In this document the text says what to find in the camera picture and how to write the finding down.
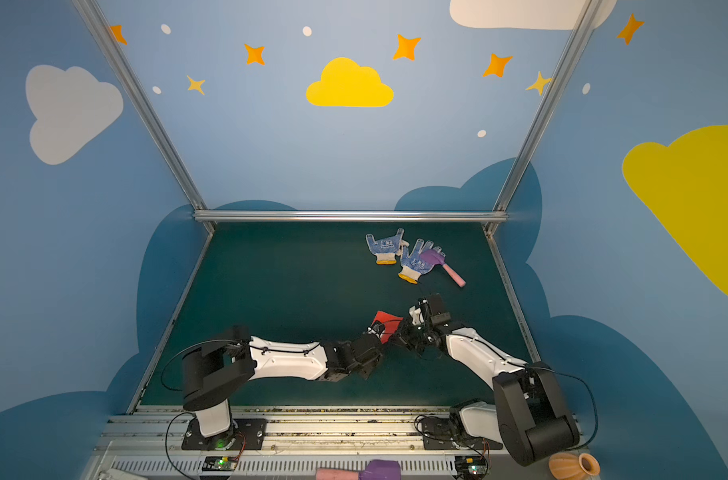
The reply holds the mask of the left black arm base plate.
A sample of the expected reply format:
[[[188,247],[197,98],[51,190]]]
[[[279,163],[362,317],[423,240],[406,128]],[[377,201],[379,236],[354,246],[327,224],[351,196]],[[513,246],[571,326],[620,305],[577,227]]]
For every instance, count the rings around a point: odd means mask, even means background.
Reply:
[[[267,422],[263,419],[233,419],[228,430],[205,437],[199,421],[189,422],[181,449],[184,451],[261,450]]]

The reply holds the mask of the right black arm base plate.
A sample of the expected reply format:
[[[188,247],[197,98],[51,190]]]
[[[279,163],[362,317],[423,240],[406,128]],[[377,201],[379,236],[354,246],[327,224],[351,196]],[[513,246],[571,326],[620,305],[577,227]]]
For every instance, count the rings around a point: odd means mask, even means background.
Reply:
[[[503,450],[502,443],[462,433],[449,419],[437,416],[418,416],[414,427],[422,438],[425,450]]]

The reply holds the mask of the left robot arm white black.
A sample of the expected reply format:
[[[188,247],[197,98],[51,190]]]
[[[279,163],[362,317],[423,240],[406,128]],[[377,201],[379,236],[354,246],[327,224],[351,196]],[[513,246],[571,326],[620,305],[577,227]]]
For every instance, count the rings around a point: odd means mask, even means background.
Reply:
[[[229,436],[229,399],[246,383],[265,378],[338,382],[351,374],[368,378],[384,357],[386,335],[386,326],[375,322],[352,341],[293,344],[231,327],[182,355],[183,408],[194,414],[196,432],[204,439]]]

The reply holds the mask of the red square paper sheet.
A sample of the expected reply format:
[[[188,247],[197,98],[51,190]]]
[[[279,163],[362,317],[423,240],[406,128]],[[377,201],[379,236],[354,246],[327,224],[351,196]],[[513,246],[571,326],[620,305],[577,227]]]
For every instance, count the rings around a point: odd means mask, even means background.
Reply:
[[[380,339],[382,344],[387,344],[390,338],[397,332],[402,317],[391,315],[384,311],[378,311],[370,325],[370,330]]]

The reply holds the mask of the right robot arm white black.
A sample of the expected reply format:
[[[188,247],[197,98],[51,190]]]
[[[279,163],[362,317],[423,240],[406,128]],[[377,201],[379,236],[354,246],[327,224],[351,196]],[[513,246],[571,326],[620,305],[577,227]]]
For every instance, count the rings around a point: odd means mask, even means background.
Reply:
[[[492,403],[471,400],[452,407],[443,425],[428,430],[431,442],[474,448],[487,441],[504,448],[521,466],[580,445],[581,434],[556,372],[493,345],[453,318],[440,295],[411,307],[389,342],[418,354],[435,347],[465,365],[494,394]]]

